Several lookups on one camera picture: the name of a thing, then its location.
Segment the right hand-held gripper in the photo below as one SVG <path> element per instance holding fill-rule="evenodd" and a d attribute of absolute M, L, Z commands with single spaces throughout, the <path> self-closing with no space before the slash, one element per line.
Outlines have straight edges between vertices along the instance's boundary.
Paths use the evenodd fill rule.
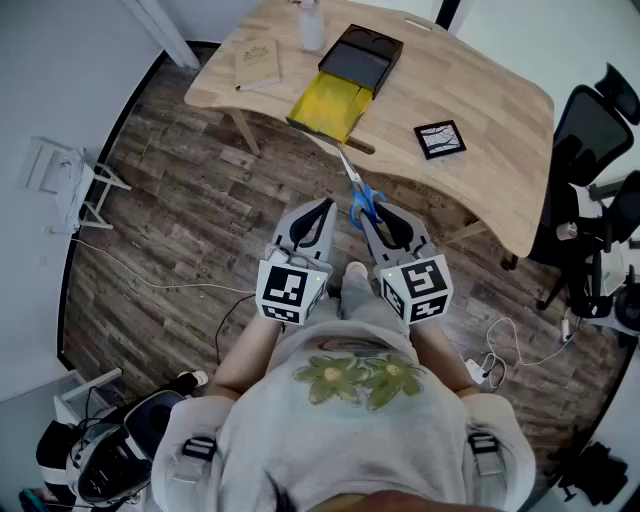
<path fill-rule="evenodd" d="M 399 206 L 376 202 L 375 224 L 359 214 L 376 266 L 380 294 L 404 324 L 415 324 L 447 312 L 453 283 L 446 259 L 437 254 L 421 219 Z"/>

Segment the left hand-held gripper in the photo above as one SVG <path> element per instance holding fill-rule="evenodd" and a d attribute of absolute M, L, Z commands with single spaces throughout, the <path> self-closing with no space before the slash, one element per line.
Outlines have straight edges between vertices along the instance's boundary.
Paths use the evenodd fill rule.
<path fill-rule="evenodd" d="M 260 261 L 255 300 L 268 319 L 303 325 L 326 291 L 337 207 L 330 198 L 306 202 L 283 216 Z M 302 253 L 316 253 L 316 258 Z"/>

